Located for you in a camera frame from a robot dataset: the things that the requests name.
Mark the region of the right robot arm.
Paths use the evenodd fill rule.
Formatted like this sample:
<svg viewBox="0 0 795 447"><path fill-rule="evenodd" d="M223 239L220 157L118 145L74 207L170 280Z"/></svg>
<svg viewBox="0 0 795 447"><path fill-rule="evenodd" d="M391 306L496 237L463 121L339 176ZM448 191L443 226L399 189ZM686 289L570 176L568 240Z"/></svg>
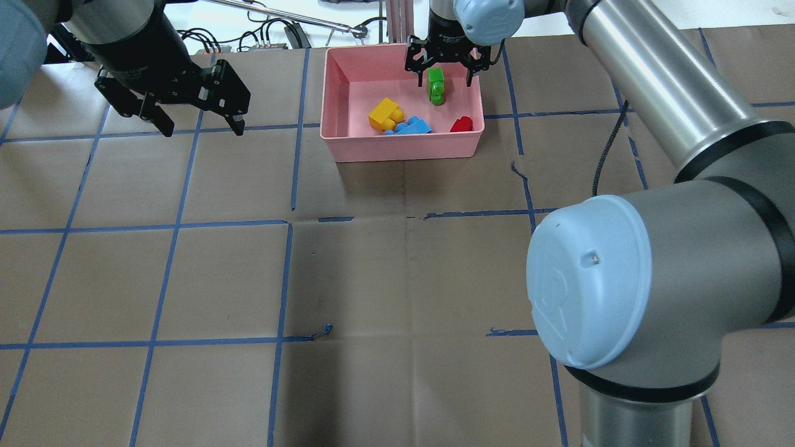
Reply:
<svg viewBox="0 0 795 447"><path fill-rule="evenodd" d="M526 258L533 321L580 382L584 446L687 446L727 334L793 317L793 125L764 119L650 1L432 1L406 70L477 73L564 12L678 169L672 186L550 213Z"/></svg>

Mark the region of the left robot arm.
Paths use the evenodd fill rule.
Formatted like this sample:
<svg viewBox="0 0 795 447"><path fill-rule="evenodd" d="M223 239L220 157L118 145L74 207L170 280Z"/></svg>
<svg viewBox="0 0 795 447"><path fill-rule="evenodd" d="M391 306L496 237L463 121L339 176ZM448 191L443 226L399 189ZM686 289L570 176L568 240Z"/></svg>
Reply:
<svg viewBox="0 0 795 447"><path fill-rule="evenodd" d="M251 94L227 60L199 67L165 14L164 1L3 1L2 109L22 99L45 63L48 36L63 27L100 69L94 87L125 118L173 134L165 104L188 104L245 129Z"/></svg>

